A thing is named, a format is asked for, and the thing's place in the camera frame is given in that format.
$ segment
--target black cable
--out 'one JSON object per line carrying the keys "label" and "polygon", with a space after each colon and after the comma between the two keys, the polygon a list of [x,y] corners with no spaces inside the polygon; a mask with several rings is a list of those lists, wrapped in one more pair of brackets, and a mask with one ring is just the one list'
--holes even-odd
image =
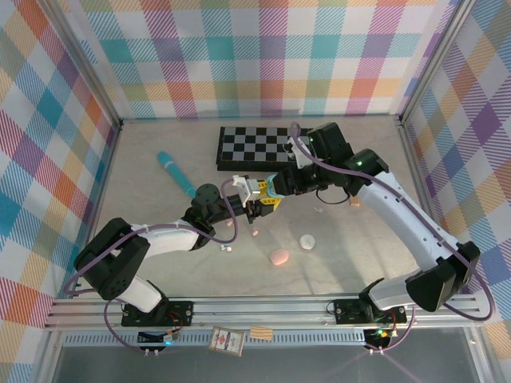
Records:
{"label": "black cable", "polygon": [[323,203],[326,203],[327,205],[340,205],[341,203],[345,203],[346,201],[348,201],[350,199],[350,195],[349,194],[346,194],[346,198],[343,199],[342,201],[339,201],[339,202],[327,202],[323,199],[321,199],[321,197],[319,196],[319,189],[316,189],[316,197]]}

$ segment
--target blue handle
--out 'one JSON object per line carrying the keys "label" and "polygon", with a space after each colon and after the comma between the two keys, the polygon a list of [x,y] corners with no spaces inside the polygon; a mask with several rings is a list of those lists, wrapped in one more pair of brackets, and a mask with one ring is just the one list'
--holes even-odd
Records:
{"label": "blue handle", "polygon": [[164,169],[172,176],[172,178],[177,182],[179,186],[184,190],[186,194],[190,197],[195,197],[196,189],[192,185],[188,178],[183,174],[183,172],[177,167],[174,163],[174,160],[167,152],[159,152],[158,153],[158,161],[160,165],[164,167]]}

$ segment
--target metal frame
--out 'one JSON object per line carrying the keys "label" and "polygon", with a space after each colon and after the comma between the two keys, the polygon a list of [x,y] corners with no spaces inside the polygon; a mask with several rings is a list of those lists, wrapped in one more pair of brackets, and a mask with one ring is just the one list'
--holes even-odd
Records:
{"label": "metal frame", "polygon": [[[433,80],[434,74],[449,52],[454,39],[476,1],[461,0],[461,4],[455,10],[449,25],[446,27],[446,31],[442,35],[438,48],[428,62],[425,72],[403,111],[402,123],[396,121],[398,133],[405,149],[406,159],[412,172],[414,185],[419,194],[422,208],[434,219],[437,216],[423,182],[424,179],[418,164],[418,158],[413,151],[406,125],[413,111],[420,105],[426,90]],[[55,27],[59,37],[64,42],[78,70],[93,90],[93,94],[98,98],[101,107],[109,114],[117,130],[112,153],[108,161],[107,173],[101,186],[97,207],[93,213],[93,222],[88,233],[89,239],[97,227],[98,213],[105,198],[106,184],[108,183],[111,165],[117,152],[122,120],[89,63],[81,44],[74,37],[73,31],[69,27],[65,15],[58,4],[54,0],[39,0],[39,3]],[[200,338],[197,341],[197,336],[204,336],[204,334],[210,333],[213,326],[228,326],[238,330],[249,330],[251,326],[270,326],[275,330],[276,336],[282,335],[283,339],[286,334],[293,334],[297,330],[306,330],[308,333],[318,334],[319,336],[328,336],[328,334],[360,334],[360,331],[363,329],[374,328],[374,325],[338,326],[335,324],[335,318],[325,311],[327,304],[334,299],[357,297],[355,294],[337,294],[290,297],[175,298],[175,300],[193,300],[195,303],[192,326],[183,329],[183,345],[191,345],[193,342],[198,342],[197,344],[202,345],[201,342],[204,342],[204,338]],[[481,298],[481,295],[477,294],[463,294],[453,297],[450,303],[457,308],[477,314],[479,311],[485,312],[486,310],[487,302],[484,299]],[[61,348],[73,345],[87,345],[84,339],[95,342],[96,338],[84,338],[84,336],[88,337],[88,334],[104,335],[108,342],[102,342],[102,345],[118,345],[118,343],[109,342],[109,334],[105,332],[106,326],[103,319],[104,304],[105,302],[100,299],[61,299],[55,301],[46,324],[46,331],[36,352],[34,371],[30,378],[31,382],[46,383],[52,381]],[[410,308],[407,308],[407,314],[410,316]],[[138,330],[167,330],[158,328],[122,328],[121,315],[121,305],[113,303],[109,310],[108,319],[122,337],[133,339],[134,334]],[[481,381],[504,381],[501,371],[497,367],[498,364],[495,363],[492,351],[486,346],[484,328],[474,325],[471,321],[461,318],[445,308],[441,308],[436,313],[417,310],[416,319],[414,328],[464,327]],[[70,338],[69,335],[80,335],[82,338]],[[355,337],[353,342],[336,342],[335,344],[360,345],[361,342]]]}
{"label": "metal frame", "polygon": [[[274,330],[373,329],[377,325],[336,325],[335,317],[326,308],[335,299],[357,299],[357,294],[297,295],[267,297],[172,298],[175,301],[194,302],[192,325],[183,331],[210,330],[227,326],[234,330],[249,330],[252,326],[267,326]],[[485,312],[485,297],[478,294],[455,295],[450,304],[459,310],[479,315]],[[46,322],[47,330],[107,330],[103,318],[105,301],[102,299],[58,299],[53,303]],[[406,308],[408,317],[411,307]],[[472,322],[445,307],[435,313],[416,309],[415,328],[464,327]],[[123,330],[168,330],[163,327],[121,327],[122,311],[119,302],[112,302],[108,320]]]}
{"label": "metal frame", "polygon": [[410,119],[410,115],[421,104],[422,99],[426,95],[427,89],[430,87],[434,75],[442,65],[442,62],[446,58],[447,53],[450,51],[460,29],[463,27],[465,20],[469,17],[470,12],[476,3],[477,0],[461,0],[457,9],[453,12],[453,16],[440,37],[440,42],[438,43],[436,50],[431,55],[431,58],[426,64],[424,73],[421,75],[417,85],[415,85],[415,89],[403,109],[401,118],[405,128],[408,120]]}
{"label": "metal frame", "polygon": [[62,40],[69,55],[73,59],[74,64],[78,68],[78,72],[84,77],[85,82],[90,87],[92,94],[97,98],[103,110],[109,115],[117,131],[121,130],[122,119],[117,114],[117,110],[113,106],[108,93],[106,92],[101,80],[92,67],[87,54],[83,50],[80,42],[76,39],[73,30],[65,19],[61,7],[55,0],[38,0],[48,20],[57,31],[58,37]]}

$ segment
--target wooden piece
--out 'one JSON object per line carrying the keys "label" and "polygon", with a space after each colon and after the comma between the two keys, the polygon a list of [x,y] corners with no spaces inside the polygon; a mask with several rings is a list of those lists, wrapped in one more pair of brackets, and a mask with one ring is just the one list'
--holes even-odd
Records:
{"label": "wooden piece", "polygon": [[266,327],[251,327],[250,338],[271,341],[273,340],[273,330]]}

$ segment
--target chessboard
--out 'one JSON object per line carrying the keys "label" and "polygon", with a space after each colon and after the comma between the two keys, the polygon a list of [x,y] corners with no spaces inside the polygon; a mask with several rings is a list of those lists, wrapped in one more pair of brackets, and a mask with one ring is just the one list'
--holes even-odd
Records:
{"label": "chessboard", "polygon": [[[309,145],[302,128],[300,138]],[[230,172],[278,172],[292,164],[283,145],[289,139],[287,128],[221,127],[216,168]]]}

